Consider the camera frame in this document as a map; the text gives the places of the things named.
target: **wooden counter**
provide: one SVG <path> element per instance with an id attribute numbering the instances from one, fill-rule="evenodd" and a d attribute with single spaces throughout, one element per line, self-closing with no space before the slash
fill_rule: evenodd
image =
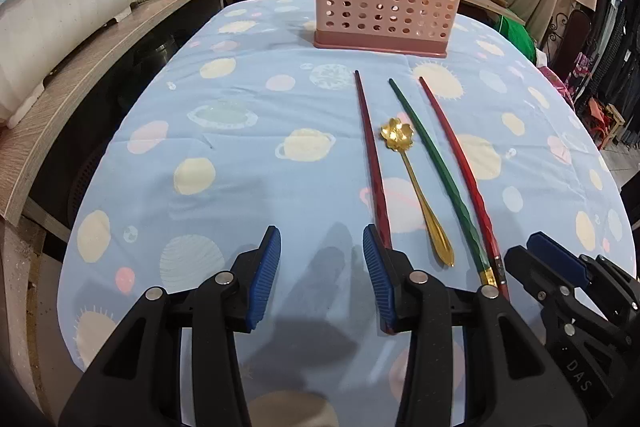
<path id="1" fill-rule="evenodd" d="M 67 57 L 22 121 L 0 132 L 0 216 L 18 225 L 47 153 L 82 99 L 126 51 L 189 1 L 149 0 L 121 22 L 95 32 Z M 462 1 L 524 24 L 489 0 Z"/>

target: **silver bolt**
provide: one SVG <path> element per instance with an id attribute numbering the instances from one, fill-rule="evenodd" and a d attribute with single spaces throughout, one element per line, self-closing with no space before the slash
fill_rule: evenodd
<path id="1" fill-rule="evenodd" d="M 414 270 L 409 274 L 409 280 L 416 284 L 424 284 L 429 280 L 429 276 L 422 270 Z"/>
<path id="2" fill-rule="evenodd" d="M 150 301 L 157 301 L 162 297 L 162 288 L 158 288 L 158 286 L 154 286 L 153 288 L 149 288 L 145 292 L 145 297 Z"/>
<path id="3" fill-rule="evenodd" d="M 225 285 L 229 284 L 233 279 L 234 275 L 231 272 L 220 272 L 216 274 L 214 281 L 220 285 Z"/>
<path id="4" fill-rule="evenodd" d="M 485 284 L 480 289 L 480 293 L 482 293 L 482 295 L 484 295 L 488 299 L 495 299 L 500 292 L 498 292 L 498 288 L 496 288 L 495 286 L 491 286 L 490 284 Z"/>

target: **planet-patterned tablecloth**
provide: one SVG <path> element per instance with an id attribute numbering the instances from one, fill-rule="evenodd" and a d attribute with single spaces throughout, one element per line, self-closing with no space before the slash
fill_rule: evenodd
<path id="1" fill-rule="evenodd" d="M 196 287 L 276 225 L 282 256 L 266 317 L 252 334 L 236 335 L 254 426 L 393 425 L 409 336 L 380 331 L 362 254 L 373 217 L 356 69 L 375 126 L 406 120 L 387 81 L 398 83 L 472 209 L 417 83 L 426 79 L 502 253 L 542 230 L 576 255 L 603 254 L 635 274 L 631 229 L 602 157 L 555 89 L 502 36 L 457 15 L 444 60 L 319 50 L 315 12 L 315 0 L 223 9 L 125 118 L 82 202 L 60 279 L 60 328 L 79 367 L 145 289 Z M 408 156 L 456 252 L 450 269 L 431 251 L 400 155 L 381 140 L 378 155 L 396 250 L 446 285 L 476 290 L 469 249 L 425 148 L 418 140 Z M 539 304 L 508 280 L 514 307 L 543 339 Z M 183 421 L 192 425 L 189 331 L 184 338 Z M 455 424 L 465 394 L 458 330 L 453 353 Z"/>

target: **green chopstick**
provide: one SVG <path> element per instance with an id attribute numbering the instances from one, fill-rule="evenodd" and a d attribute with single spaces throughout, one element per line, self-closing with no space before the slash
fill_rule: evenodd
<path id="1" fill-rule="evenodd" d="M 431 138 L 427 134 L 426 129 L 418 119 L 418 116 L 415 114 L 415 111 L 412 109 L 407 99 L 404 97 L 400 88 L 396 85 L 392 78 L 389 79 L 389 84 L 391 85 L 391 89 L 394 90 L 394 93 L 398 97 L 398 100 L 402 104 L 402 108 L 409 115 L 409 119 L 414 124 L 415 130 L 420 136 L 422 143 L 427 147 L 427 152 L 431 157 L 431 161 L 436 166 L 436 170 L 440 175 L 440 179 L 444 184 L 444 187 L 447 190 L 447 194 L 449 195 L 449 199 L 453 204 L 453 208 L 456 211 L 456 215 L 458 216 L 458 220 L 460 222 L 460 226 L 462 227 L 462 231 L 465 234 L 466 243 L 469 245 L 471 249 L 471 254 L 474 258 L 474 263 L 476 264 L 476 269 L 478 270 L 478 274 L 480 276 L 480 280 L 482 284 L 490 284 L 492 286 L 497 287 L 497 282 L 495 280 L 494 271 L 489 264 L 489 256 L 487 256 L 486 251 L 484 250 L 484 246 L 482 245 L 482 241 L 480 240 L 480 236 L 478 235 L 478 230 L 471 220 L 471 216 L 469 211 L 462 201 L 460 197 L 460 192 L 458 191 L 458 186 L 456 182 L 453 181 L 449 169 L 447 169 L 446 164 L 444 163 L 438 149 L 434 145 Z"/>

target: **golden spoon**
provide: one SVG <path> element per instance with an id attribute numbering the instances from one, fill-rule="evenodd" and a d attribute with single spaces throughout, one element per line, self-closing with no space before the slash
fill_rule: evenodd
<path id="1" fill-rule="evenodd" d="M 447 234 L 445 234 L 443 227 L 438 222 L 435 214 L 433 214 L 424 194 L 420 190 L 420 185 L 418 185 L 418 180 L 415 178 L 409 158 L 406 157 L 406 151 L 414 144 L 412 140 L 414 131 L 409 124 L 402 124 L 398 118 L 391 118 L 389 123 L 382 127 L 380 134 L 385 139 L 386 146 L 393 151 L 399 152 L 402 156 L 406 171 L 409 173 L 409 179 L 411 179 L 411 184 L 414 186 L 415 194 L 420 202 L 420 208 L 424 216 L 424 222 L 427 224 L 427 230 L 429 230 L 433 250 L 435 250 L 438 258 L 444 264 L 453 266 L 453 248 L 451 248 Z"/>

